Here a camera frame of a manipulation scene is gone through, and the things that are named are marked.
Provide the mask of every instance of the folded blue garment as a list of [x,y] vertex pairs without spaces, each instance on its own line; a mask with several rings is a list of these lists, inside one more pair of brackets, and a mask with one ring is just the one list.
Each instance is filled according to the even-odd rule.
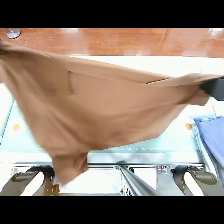
[[194,118],[203,145],[224,185],[224,117]]

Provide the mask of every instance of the blue cloth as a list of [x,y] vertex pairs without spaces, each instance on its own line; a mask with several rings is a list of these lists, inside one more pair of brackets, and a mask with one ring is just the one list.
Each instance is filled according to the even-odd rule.
[[203,145],[216,168],[218,178],[224,186],[224,117],[194,118]]

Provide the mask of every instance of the reddish-brown wooden floor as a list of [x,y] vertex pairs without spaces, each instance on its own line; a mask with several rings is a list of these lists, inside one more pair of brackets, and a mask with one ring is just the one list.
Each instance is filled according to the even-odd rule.
[[224,58],[222,28],[21,28],[16,45],[60,54],[170,55]]

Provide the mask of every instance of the gray metal bar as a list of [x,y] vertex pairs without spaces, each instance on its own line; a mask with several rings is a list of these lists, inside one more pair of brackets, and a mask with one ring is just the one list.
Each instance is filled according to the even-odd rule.
[[134,196],[160,196],[157,191],[128,170],[125,166],[119,165],[119,167],[131,191],[133,191]]

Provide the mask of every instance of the brown garment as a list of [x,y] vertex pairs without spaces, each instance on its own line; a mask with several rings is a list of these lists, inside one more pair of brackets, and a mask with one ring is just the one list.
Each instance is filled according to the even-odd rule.
[[204,105],[198,83],[214,77],[172,78],[0,41],[0,80],[62,184],[87,170],[88,151],[156,138],[187,104]]

